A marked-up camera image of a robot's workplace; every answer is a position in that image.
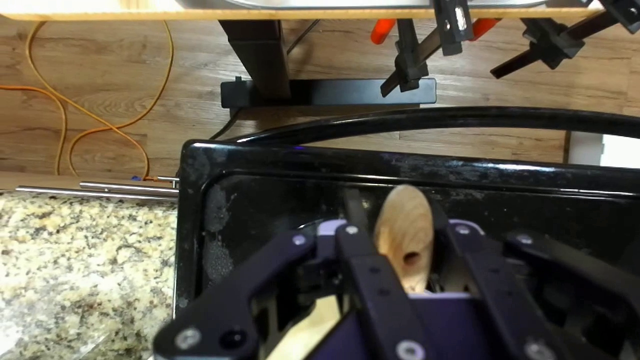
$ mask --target screw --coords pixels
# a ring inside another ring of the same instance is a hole
[[[295,233],[294,236],[294,246],[304,246],[306,244],[306,237],[301,233]]]
[[[345,225],[343,232],[345,233],[357,233],[357,227],[355,225]]]
[[[516,233],[516,239],[518,239],[519,244],[533,244],[533,237],[528,236],[528,233]]]
[[[457,223],[457,225],[456,225],[456,232],[457,232],[457,233],[469,233],[471,227],[467,227],[467,225],[463,225],[463,223]]]
[[[424,360],[424,348],[413,340],[402,340],[395,345],[399,360]]]
[[[525,342],[523,354],[529,360],[556,360],[554,349],[550,349],[543,342]]]
[[[199,344],[199,331],[197,328],[183,328],[178,336],[176,336],[176,345],[182,349],[194,348],[196,344]]]

